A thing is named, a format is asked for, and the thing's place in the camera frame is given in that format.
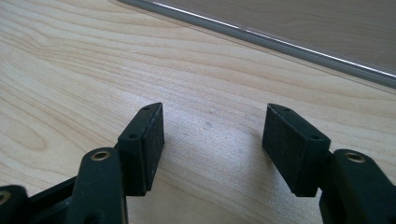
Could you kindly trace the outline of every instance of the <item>black plastic part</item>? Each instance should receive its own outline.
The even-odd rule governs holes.
[[[329,155],[331,140],[297,113],[269,104],[262,146],[298,197],[315,197],[320,164]]]
[[[370,157],[338,149],[332,155],[330,169],[332,182],[347,213],[343,223],[396,222],[396,187]]]
[[[21,186],[0,187],[0,207],[0,224],[25,223],[31,214],[26,190]]]
[[[163,144],[163,104],[141,108],[116,145],[120,151],[127,196],[144,196],[151,190]]]
[[[81,161],[66,224],[127,223],[119,152],[102,147]]]
[[[119,142],[114,146],[115,149],[109,149],[117,151],[116,154],[118,155],[117,158],[119,160],[117,165],[104,169],[96,169],[96,172],[102,170],[99,173],[104,173],[108,175],[112,178],[111,180],[114,182],[107,182],[108,179],[106,177],[103,180],[104,182],[87,183],[87,176],[81,177],[84,180],[78,181],[78,188],[89,188],[88,190],[85,189],[86,191],[81,191],[79,189],[75,189],[77,178],[72,177],[64,181],[63,183],[60,183],[50,189],[46,189],[38,193],[35,196],[32,196],[29,199],[27,198],[26,192],[23,187],[2,187],[1,189],[10,188],[10,190],[16,190],[16,192],[12,193],[12,195],[14,195],[12,197],[12,200],[9,200],[7,203],[3,203],[1,205],[0,224],[64,223],[67,214],[77,214],[78,217],[82,219],[83,214],[81,214],[80,212],[89,213],[88,208],[92,208],[93,204],[95,204],[97,208],[102,206],[101,203],[114,203],[118,200],[122,201],[120,204],[124,204],[124,195],[117,190],[115,191],[116,193],[114,195],[108,195],[109,198],[107,201],[103,199],[100,199],[99,201],[92,201],[91,199],[89,199],[84,203],[80,203],[85,200],[82,199],[85,197],[100,198],[97,197],[97,195],[103,196],[103,194],[101,193],[102,190],[108,189],[109,191],[111,191],[112,189],[109,188],[115,188],[115,185],[118,184],[121,185],[121,190],[128,192],[128,195],[130,196],[143,196],[146,194],[147,190],[151,190],[153,178],[155,176],[158,162],[162,154],[163,144],[163,105],[161,103],[147,105],[139,110],[131,123],[126,127],[126,129],[119,138]],[[81,162],[81,166],[84,166],[85,168],[87,168],[87,162],[90,162],[86,159],[87,155]],[[88,191],[90,191],[91,193],[80,195],[81,192]],[[0,202],[4,200],[4,198],[2,197],[3,196],[0,195]],[[72,199],[74,204],[72,207],[74,207],[74,211],[68,213]],[[81,210],[82,207],[79,204],[85,204],[85,210]],[[118,211],[117,206],[113,206],[112,209],[116,212]],[[127,217],[127,214],[125,213],[126,208],[123,208],[120,211],[122,212],[122,214],[120,215],[120,219],[117,220],[115,217],[113,217],[114,219],[111,220],[107,220],[106,218],[102,219],[102,216],[107,216],[108,214],[106,215],[102,212],[97,213],[93,211],[90,214],[87,213],[88,215],[83,221],[86,221],[87,223],[95,223],[95,221],[101,219],[102,222],[100,223],[123,223],[124,219],[126,219]],[[76,221],[76,223],[85,223],[80,222],[80,219],[75,220],[72,218],[69,219],[69,222],[73,223]]]
[[[72,177],[30,197],[33,211],[30,223],[63,223],[75,182]]]

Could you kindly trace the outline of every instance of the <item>textured black plastic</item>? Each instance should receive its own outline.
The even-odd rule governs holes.
[[[350,155],[362,160],[353,161]],[[330,167],[347,213],[344,223],[396,223],[396,187],[370,157],[338,149]]]
[[[93,159],[98,154],[107,157]],[[65,223],[127,223],[121,181],[119,152],[115,148],[102,147],[85,154]]]
[[[269,104],[262,146],[298,197],[315,197],[331,140],[293,110]]]
[[[163,104],[139,110],[119,137],[125,193],[144,196],[151,190],[164,144]]]
[[[24,187],[9,185],[0,187],[3,201],[0,205],[0,224],[27,223],[31,205]]]

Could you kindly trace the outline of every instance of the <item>dark surface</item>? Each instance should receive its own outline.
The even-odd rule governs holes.
[[[396,71],[393,66],[396,56],[394,54],[394,50],[392,50],[394,46],[396,46],[393,44],[393,37],[396,34],[396,30],[394,29],[395,26],[393,26],[394,20],[392,20],[395,17],[395,14],[393,11],[389,10],[389,7],[384,7],[383,9],[386,9],[387,12],[378,14],[385,15],[385,18],[383,18],[384,20],[373,17],[370,10],[374,10],[375,6],[380,6],[378,3],[373,3],[370,7],[365,7],[364,10],[366,11],[363,11],[362,15],[359,15],[357,18],[354,17],[354,20],[356,20],[355,23],[349,24],[349,19],[339,21],[339,23],[334,23],[334,21],[342,19],[346,15],[354,14],[349,14],[348,11],[344,10],[329,11],[328,7],[331,5],[326,6],[326,2],[322,2],[322,4],[324,3],[324,6],[321,7],[322,13],[317,16],[321,18],[325,14],[330,13],[331,17],[328,18],[328,21],[322,21],[313,27],[308,25],[305,29],[285,27],[283,29],[284,33],[276,34],[269,31],[268,28],[262,27],[255,29],[255,25],[252,25],[252,23],[256,23],[256,25],[259,26],[270,24],[270,26],[275,29],[279,29],[279,27],[281,27],[276,20],[276,16],[271,17],[274,13],[271,12],[272,9],[268,7],[265,2],[247,4],[239,1],[237,2],[238,4],[231,4],[178,0],[161,2],[142,0],[119,1],[135,7],[141,7],[145,10],[160,13],[177,20],[202,26],[206,29],[239,38],[268,49],[277,50],[293,57],[297,57],[311,63],[317,63],[355,77],[361,77],[384,86],[396,88]],[[280,13],[277,15],[292,15],[293,13],[296,13],[293,12],[293,10],[303,9],[307,11],[306,14],[308,18],[301,19],[301,21],[310,21],[312,20],[312,12],[317,13],[311,2],[307,2],[305,7],[301,7],[300,2],[290,2],[289,4],[296,4],[292,7],[288,5],[282,6],[285,3],[279,4],[279,2],[280,1],[274,2],[274,4],[278,5],[280,9]],[[387,2],[387,4],[392,6],[394,3]],[[233,7],[233,13],[230,12],[230,7]],[[283,8],[290,7],[292,8],[291,12],[282,10]],[[266,10],[270,10],[271,13],[263,13]],[[221,16],[224,16],[225,14],[228,14],[231,18],[226,19],[227,17]],[[366,23],[371,25],[368,25],[366,28],[376,27],[380,28],[380,31],[371,32],[367,35],[366,29],[364,27],[361,28],[363,24],[362,20],[367,19],[368,21],[366,21]],[[333,32],[335,33],[329,31],[332,27],[329,26],[328,23],[335,27],[335,29],[333,28]],[[355,31],[357,29],[361,30],[361,32],[358,34],[349,33],[349,31]],[[344,35],[347,41],[340,40],[332,35]],[[330,46],[326,46],[331,42],[338,45],[338,47],[336,49],[332,49]],[[367,50],[368,47],[371,46],[375,47],[371,50]]]
[[[151,190],[163,144],[163,105],[141,108],[116,145],[120,151],[126,195],[144,196]]]
[[[31,214],[31,205],[25,188],[0,187],[0,224],[25,223]]]
[[[267,106],[262,146],[296,196],[315,197],[319,166],[329,153],[330,142],[291,109]]]
[[[108,157],[95,161],[95,153]],[[82,158],[66,224],[127,223],[125,195],[119,152],[112,147],[97,148]]]

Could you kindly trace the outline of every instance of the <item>wooden table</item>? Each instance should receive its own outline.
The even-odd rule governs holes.
[[[0,1],[0,51],[1,186],[76,175],[155,102],[165,147],[131,223],[320,223],[262,150],[268,103],[396,182],[395,90],[109,1]]]

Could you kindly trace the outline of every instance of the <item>hole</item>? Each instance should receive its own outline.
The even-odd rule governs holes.
[[[93,161],[102,161],[107,159],[110,156],[110,153],[108,151],[100,151],[100,152],[96,152],[95,154],[93,154],[91,156],[91,159]]]
[[[347,152],[346,153],[346,157],[350,160],[350,161],[354,161],[354,162],[365,162],[366,160],[363,158],[363,156],[358,155],[356,153],[353,152]]]
[[[84,224],[100,224],[101,216],[99,213],[90,213],[84,218]]]
[[[132,138],[132,139],[135,139],[135,138],[138,137],[138,135],[133,133],[133,134],[129,134],[128,137],[129,137],[129,138]]]
[[[7,190],[0,191],[0,205],[6,203],[8,199],[11,197],[11,193]]]

